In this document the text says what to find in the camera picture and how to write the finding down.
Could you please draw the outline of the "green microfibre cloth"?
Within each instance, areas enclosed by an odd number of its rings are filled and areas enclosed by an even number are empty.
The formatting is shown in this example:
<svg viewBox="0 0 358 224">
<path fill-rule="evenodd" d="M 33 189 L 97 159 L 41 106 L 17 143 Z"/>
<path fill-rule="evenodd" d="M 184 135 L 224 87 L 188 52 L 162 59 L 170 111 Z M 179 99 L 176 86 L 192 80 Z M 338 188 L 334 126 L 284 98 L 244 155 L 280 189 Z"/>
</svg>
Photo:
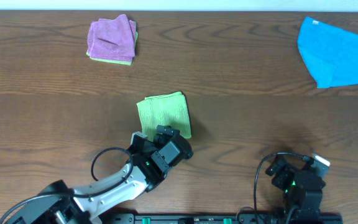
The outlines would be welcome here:
<svg viewBox="0 0 358 224">
<path fill-rule="evenodd" d="M 171 126 L 185 139 L 191 138 L 191 123 L 185 95 L 177 91 L 167 95 L 148 96 L 137 103 L 142 132 L 152 138 L 158 125 Z"/>
</svg>

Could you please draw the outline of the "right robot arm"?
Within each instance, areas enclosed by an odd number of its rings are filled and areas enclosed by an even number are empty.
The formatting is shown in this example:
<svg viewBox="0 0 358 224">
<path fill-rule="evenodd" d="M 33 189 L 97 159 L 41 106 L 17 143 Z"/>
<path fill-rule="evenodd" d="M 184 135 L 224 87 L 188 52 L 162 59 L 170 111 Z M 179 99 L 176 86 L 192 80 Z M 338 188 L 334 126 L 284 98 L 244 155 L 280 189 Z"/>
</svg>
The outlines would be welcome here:
<svg viewBox="0 0 358 224">
<path fill-rule="evenodd" d="M 320 223 L 320 204 L 323 177 L 330 162 L 312 155 L 303 159 L 305 165 L 299 169 L 291 165 L 282 155 L 275 157 L 265 173 L 272 176 L 272 184 L 283 191 L 283 207 L 275 214 L 277 223 Z"/>
</svg>

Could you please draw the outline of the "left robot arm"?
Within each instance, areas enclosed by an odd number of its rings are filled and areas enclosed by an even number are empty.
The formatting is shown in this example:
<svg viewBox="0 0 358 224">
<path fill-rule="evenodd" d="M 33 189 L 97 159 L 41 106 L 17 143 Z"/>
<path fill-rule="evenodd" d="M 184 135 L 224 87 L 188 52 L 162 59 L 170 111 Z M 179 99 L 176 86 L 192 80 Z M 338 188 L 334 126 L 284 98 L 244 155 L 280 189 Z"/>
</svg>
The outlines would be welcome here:
<svg viewBox="0 0 358 224">
<path fill-rule="evenodd" d="M 162 125 L 157 126 L 153 140 L 142 132 L 133 133 L 129 148 L 122 152 L 128 160 L 115 174 L 74 188 L 58 180 L 14 205 L 0 223 L 101 223 L 102 213 L 150 192 L 173 167 L 193 156 L 180 131 Z"/>
</svg>

